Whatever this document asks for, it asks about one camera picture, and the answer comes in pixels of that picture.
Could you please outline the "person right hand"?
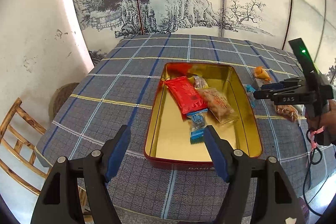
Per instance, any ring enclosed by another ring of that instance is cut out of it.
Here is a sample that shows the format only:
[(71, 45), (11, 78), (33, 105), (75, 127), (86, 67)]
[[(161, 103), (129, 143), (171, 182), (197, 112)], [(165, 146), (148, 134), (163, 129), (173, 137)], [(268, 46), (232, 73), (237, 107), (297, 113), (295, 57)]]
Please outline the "person right hand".
[(324, 127), (322, 133), (315, 135), (314, 140), (319, 145), (335, 145), (335, 100), (329, 100), (329, 111), (318, 117), (310, 117), (309, 112), (305, 111), (305, 117), (310, 129), (317, 130)]

